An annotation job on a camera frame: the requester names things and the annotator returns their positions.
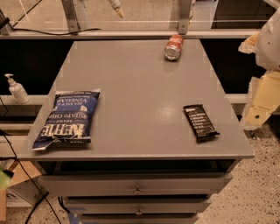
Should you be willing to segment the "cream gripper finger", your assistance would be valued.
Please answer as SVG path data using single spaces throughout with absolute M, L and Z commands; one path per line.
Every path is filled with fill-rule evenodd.
M 261 78 L 252 77 L 247 99 L 240 124 L 245 130 L 256 130 L 280 106 L 280 73 L 268 71 Z
M 246 38 L 238 47 L 238 51 L 241 53 L 251 54 L 256 52 L 256 43 L 259 38 L 260 32 L 256 32 L 250 37 Z

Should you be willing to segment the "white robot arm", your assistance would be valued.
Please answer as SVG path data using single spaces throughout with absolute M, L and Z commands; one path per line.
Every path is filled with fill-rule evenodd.
M 241 126 L 245 130 L 256 130 L 280 106 L 280 9 L 260 31 L 243 41 L 238 51 L 254 53 L 255 63 L 266 70 L 261 78 L 251 79 L 248 103 L 241 115 Z

